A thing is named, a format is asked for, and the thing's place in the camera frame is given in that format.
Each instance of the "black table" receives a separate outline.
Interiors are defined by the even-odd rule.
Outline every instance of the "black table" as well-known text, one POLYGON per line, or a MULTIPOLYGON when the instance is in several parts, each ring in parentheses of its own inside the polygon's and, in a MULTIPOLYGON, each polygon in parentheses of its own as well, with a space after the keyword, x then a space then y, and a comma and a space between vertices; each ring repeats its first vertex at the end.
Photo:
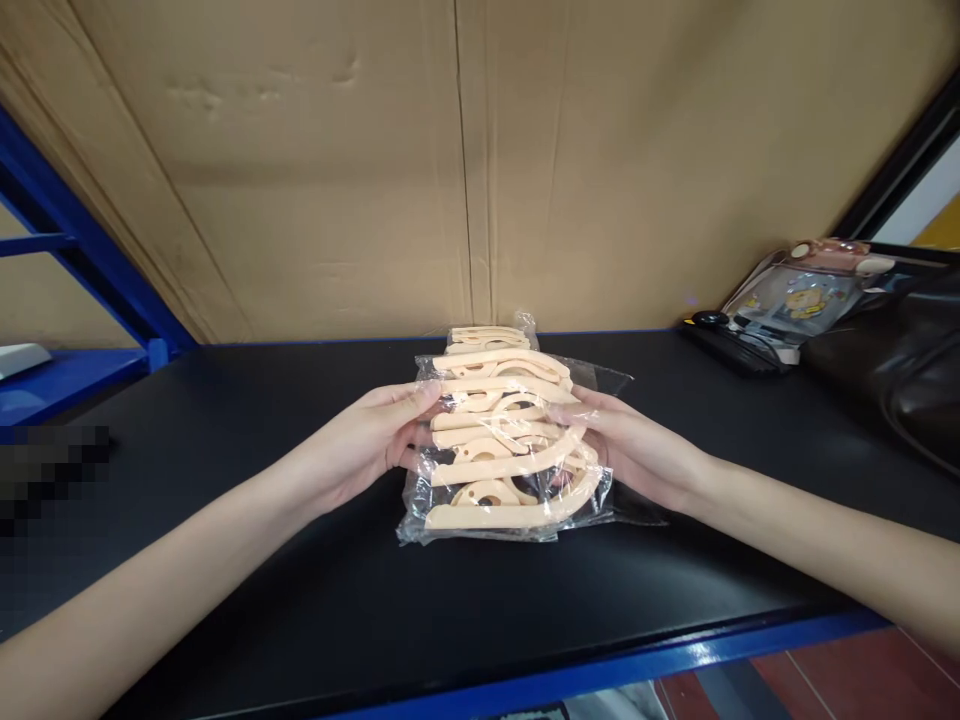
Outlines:
MULTIPOLYGON (((624 400, 704 450, 960 541, 960 487, 859 425, 803 372, 745 381, 669 332, 544 336, 629 372, 624 400)), ((0 637, 38 619, 436 339, 206 348, 75 421, 109 425, 109 477, 0 539, 0 637)), ((856 608, 692 520, 607 525, 552 544, 399 547, 403 474, 281 549, 113 708, 173 718, 310 717, 583 663, 745 622, 856 608)))

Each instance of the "blue shelf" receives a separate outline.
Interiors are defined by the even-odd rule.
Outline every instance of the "blue shelf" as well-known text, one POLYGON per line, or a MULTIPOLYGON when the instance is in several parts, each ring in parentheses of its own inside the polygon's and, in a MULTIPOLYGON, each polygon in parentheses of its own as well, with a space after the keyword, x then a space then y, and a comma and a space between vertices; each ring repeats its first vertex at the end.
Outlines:
POLYGON ((147 373, 142 348, 50 354, 50 362, 0 380, 0 427, 39 425, 113 383, 147 373))
POLYGON ((889 621, 861 608, 837 615, 783 625, 707 632, 652 647, 635 654, 588 662, 562 670, 504 680, 463 690, 330 716, 331 720, 419 720, 478 717, 523 708, 696 670, 717 663, 792 650, 889 626, 889 621))

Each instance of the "hand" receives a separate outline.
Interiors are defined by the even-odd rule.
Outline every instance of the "hand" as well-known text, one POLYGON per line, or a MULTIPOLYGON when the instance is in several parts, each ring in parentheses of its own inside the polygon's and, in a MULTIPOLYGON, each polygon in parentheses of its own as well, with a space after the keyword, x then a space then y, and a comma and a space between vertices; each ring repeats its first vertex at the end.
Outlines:
POLYGON ((716 476, 715 458, 610 395, 575 386, 580 402, 551 405, 563 425, 587 428, 584 441, 615 479, 669 510, 684 512, 691 496, 716 476))
POLYGON ((371 390, 317 430, 266 472, 288 483, 314 516, 330 512, 370 487, 388 470, 413 469, 417 418, 440 398, 440 383, 387 385, 371 390))

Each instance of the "forearm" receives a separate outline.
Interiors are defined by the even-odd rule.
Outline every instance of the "forearm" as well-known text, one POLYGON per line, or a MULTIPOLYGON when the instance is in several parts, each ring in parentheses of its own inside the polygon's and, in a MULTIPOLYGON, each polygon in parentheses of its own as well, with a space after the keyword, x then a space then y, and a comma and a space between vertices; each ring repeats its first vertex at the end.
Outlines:
POLYGON ((234 488, 0 645, 11 717, 105 712, 310 519, 273 479, 234 488))
POLYGON ((729 463, 689 514, 960 655, 960 545, 729 463))

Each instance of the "cardboard wall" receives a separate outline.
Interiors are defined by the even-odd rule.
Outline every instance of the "cardboard wall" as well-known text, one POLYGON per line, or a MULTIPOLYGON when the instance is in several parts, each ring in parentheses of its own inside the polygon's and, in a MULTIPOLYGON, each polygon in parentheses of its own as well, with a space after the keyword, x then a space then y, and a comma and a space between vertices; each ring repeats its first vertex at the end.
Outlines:
POLYGON ((459 7, 475 309, 548 330, 670 325, 827 232, 960 47, 938 0, 459 7))
POLYGON ((201 341, 659 327, 825 232, 942 0, 0 0, 0 100, 201 341))
MULTIPOLYGON (((0 242, 26 235, 0 205, 0 242)), ((0 258, 0 345, 136 347, 126 330, 47 253, 0 258)))

